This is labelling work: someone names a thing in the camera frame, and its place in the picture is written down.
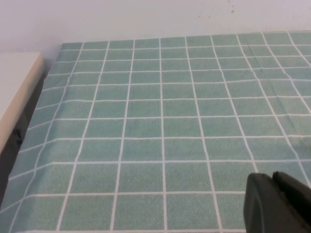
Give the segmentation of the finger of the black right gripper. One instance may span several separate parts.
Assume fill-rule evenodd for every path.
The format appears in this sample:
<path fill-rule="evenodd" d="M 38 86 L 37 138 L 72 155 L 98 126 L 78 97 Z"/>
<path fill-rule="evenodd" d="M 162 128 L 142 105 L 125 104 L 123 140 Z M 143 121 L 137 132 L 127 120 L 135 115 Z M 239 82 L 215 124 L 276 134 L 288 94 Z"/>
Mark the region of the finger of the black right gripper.
<path fill-rule="evenodd" d="M 299 233 L 301 223 L 272 179 L 261 173 L 247 178 L 243 217 L 248 233 Z"/>
<path fill-rule="evenodd" d="M 272 177 L 285 196 L 301 227 L 311 232 L 311 189 L 285 172 L 276 171 Z"/>

